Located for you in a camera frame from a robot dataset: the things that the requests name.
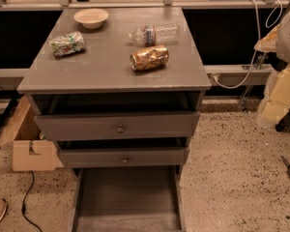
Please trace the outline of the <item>grey middle drawer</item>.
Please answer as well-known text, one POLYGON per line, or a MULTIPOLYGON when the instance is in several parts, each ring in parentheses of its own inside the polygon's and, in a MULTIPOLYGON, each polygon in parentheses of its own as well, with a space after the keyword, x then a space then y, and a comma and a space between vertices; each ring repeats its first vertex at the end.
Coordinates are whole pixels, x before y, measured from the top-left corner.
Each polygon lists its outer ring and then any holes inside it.
POLYGON ((68 168, 184 165, 189 148, 129 148, 61 150, 59 159, 68 168))

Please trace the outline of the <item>crushed green soda can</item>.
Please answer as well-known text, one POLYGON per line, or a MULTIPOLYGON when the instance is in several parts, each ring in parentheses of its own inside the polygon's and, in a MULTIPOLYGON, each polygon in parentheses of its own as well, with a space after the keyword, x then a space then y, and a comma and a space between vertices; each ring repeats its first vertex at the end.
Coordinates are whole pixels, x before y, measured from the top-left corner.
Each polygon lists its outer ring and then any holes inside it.
POLYGON ((79 31, 57 36, 48 43, 56 57, 75 54, 86 49, 84 38, 79 31))

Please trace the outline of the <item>grey drawer cabinet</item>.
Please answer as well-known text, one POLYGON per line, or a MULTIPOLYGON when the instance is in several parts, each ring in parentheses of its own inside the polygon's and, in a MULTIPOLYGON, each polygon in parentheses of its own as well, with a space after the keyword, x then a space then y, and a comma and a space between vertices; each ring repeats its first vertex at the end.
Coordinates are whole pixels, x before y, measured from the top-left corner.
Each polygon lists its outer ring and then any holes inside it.
MULTIPOLYGON (((18 87, 39 115, 199 112, 210 81, 181 9, 112 9, 104 26, 84 30, 86 49, 57 58, 43 45, 18 87), (128 34, 140 25, 175 22, 180 39, 163 68, 135 72, 128 34)), ((61 150, 189 148, 191 137, 52 141, 61 150)))

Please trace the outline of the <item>cardboard box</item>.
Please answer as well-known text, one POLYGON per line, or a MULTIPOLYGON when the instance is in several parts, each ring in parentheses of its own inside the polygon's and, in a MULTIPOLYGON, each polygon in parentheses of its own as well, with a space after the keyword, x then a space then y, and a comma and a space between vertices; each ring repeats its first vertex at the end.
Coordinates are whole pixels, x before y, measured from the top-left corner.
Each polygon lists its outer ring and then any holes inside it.
POLYGON ((0 148, 12 144, 13 171, 52 171, 63 166, 54 144, 43 139, 35 116, 28 99, 22 97, 0 131, 0 148))

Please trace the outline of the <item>grey top drawer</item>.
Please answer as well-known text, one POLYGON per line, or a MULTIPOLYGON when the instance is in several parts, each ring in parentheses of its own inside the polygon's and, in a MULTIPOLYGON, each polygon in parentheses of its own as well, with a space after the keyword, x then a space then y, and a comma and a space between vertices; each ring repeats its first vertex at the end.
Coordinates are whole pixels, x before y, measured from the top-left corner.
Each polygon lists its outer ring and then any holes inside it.
POLYGON ((37 126, 47 140, 78 141, 191 137, 198 112, 39 115, 37 126))

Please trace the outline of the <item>metal tripod stand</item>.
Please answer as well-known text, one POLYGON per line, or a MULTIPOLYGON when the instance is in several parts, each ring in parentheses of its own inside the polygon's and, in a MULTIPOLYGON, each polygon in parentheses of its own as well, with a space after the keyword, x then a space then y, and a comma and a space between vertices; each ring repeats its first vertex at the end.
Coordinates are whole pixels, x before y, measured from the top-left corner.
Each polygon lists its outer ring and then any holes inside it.
MULTIPOLYGON (((288 4, 286 11, 284 12, 284 14, 280 18, 280 22, 282 21, 282 19, 286 16, 286 14, 289 11, 290 11, 290 0, 289 0, 289 4, 288 4)), ((254 46, 254 53, 252 56, 252 62, 254 61, 254 59, 256 57, 257 51, 263 52, 264 56, 266 56, 270 52, 273 52, 276 54, 276 39, 277 39, 277 31, 279 28, 279 24, 274 29, 272 29, 266 37, 262 38, 261 36, 258 36, 258 42, 254 46)), ((246 95, 249 93, 251 87, 255 86, 255 83, 249 80, 250 73, 254 72, 255 70, 259 70, 259 68, 254 68, 254 65, 252 62, 250 63, 249 68, 247 69, 246 76, 238 84, 238 86, 240 86, 240 85, 246 86, 246 90, 244 91, 244 94, 243 94, 243 100, 245 99, 246 95)))

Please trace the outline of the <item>grey open bottom drawer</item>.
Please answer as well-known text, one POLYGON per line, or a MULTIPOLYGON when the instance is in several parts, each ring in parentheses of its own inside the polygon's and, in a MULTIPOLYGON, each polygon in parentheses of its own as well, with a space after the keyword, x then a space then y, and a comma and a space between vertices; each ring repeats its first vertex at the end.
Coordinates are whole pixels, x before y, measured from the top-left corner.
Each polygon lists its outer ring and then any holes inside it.
POLYGON ((81 169, 69 232, 186 232, 177 169, 81 169))

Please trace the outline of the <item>white paper bowl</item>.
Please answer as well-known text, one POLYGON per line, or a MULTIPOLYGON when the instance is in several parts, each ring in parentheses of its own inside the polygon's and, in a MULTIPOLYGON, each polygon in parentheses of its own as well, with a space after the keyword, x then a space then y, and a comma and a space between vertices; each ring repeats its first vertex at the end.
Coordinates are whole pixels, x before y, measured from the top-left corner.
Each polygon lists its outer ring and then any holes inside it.
POLYGON ((103 9, 84 9, 76 12, 73 18, 86 29, 98 29, 108 19, 108 12, 103 9))

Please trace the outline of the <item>clear plastic water bottle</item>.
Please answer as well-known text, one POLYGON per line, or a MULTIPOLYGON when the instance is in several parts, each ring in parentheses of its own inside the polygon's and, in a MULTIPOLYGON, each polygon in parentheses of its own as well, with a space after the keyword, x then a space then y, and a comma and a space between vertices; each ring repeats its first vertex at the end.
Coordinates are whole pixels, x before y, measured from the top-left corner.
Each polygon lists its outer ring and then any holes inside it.
POLYGON ((129 38, 138 46, 155 46, 174 44, 178 41, 180 26, 178 24, 146 25, 129 33, 129 38))

